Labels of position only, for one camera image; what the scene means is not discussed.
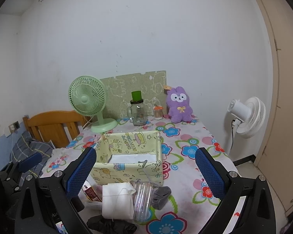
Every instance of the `cartoon-printed box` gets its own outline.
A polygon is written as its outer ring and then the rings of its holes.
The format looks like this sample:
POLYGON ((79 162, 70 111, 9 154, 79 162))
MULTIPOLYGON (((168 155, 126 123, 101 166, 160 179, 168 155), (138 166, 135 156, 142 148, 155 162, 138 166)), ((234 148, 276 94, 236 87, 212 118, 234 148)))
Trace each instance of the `cartoon-printed box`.
POLYGON ((113 154, 154 154, 155 162, 147 162, 145 169, 153 182, 163 184, 162 145, 159 131, 104 134, 95 146, 96 163, 91 176, 97 184, 148 181, 143 163, 109 163, 113 154))

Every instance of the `wooden bed headboard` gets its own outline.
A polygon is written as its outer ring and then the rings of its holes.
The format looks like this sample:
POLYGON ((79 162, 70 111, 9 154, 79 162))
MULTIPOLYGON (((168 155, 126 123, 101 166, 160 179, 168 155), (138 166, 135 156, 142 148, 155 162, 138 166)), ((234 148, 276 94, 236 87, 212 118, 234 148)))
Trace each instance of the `wooden bed headboard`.
POLYGON ((86 124, 85 118, 75 111, 50 111, 37 114, 30 119, 25 116, 23 121, 26 129, 36 140, 52 140, 57 148, 64 148, 69 144, 63 124, 67 125, 72 139, 79 135, 77 122, 82 126, 86 124))

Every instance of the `green desk fan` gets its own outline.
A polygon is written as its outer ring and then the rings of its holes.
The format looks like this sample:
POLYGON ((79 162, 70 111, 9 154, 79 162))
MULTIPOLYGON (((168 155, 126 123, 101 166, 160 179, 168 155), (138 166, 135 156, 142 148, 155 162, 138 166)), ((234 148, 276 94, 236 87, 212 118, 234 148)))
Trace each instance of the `green desk fan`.
POLYGON ((112 118, 103 119, 102 111, 106 104, 104 84, 91 76, 80 76, 70 85, 68 97, 72 107, 83 116, 93 117, 98 121, 91 125, 91 131, 102 133, 116 127, 117 121, 112 118))

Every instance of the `table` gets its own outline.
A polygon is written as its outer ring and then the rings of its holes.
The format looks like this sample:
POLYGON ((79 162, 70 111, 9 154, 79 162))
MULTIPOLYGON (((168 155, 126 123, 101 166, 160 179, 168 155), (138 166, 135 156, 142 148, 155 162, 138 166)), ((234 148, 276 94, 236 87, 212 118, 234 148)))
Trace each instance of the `table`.
MULTIPOLYGON (((225 151, 195 115, 191 122, 171 123, 168 115, 162 120, 149 117, 147 124, 135 127, 128 119, 118 119, 118 125, 108 133, 158 130, 162 136, 163 179, 172 194, 162 210, 149 210, 149 218, 140 224, 136 233, 195 234, 211 217, 220 200, 215 198, 195 163, 195 151, 205 147, 216 161, 228 170, 238 172, 225 151)), ((86 128, 66 148, 53 150, 43 168, 44 176, 64 170, 77 159, 86 147, 95 147, 101 134, 86 128)), ((245 197, 241 197, 224 233, 230 233, 238 220, 245 197)))

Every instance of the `screw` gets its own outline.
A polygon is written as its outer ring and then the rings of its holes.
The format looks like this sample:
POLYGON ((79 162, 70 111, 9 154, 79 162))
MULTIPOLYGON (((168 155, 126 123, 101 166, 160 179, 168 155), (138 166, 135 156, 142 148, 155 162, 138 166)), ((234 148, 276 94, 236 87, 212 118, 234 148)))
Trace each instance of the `screw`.
POLYGON ((31 180, 31 179, 32 179, 32 175, 31 175, 31 174, 29 174, 29 175, 26 176, 26 180, 29 181, 29 180, 31 180))
POLYGON ((265 177, 264 175, 259 175, 258 177, 259 177, 259 179, 260 179, 261 181, 265 181, 265 180, 266 180, 266 177, 265 177))
POLYGON ((56 171, 54 173, 54 176, 56 176, 57 178, 60 177, 60 176, 62 176, 62 171, 56 171))
POLYGON ((235 171, 231 171, 231 172, 229 172, 229 175, 230 175, 231 177, 233 177, 233 178, 235 178, 235 177, 238 176, 238 174, 237 174, 235 171))

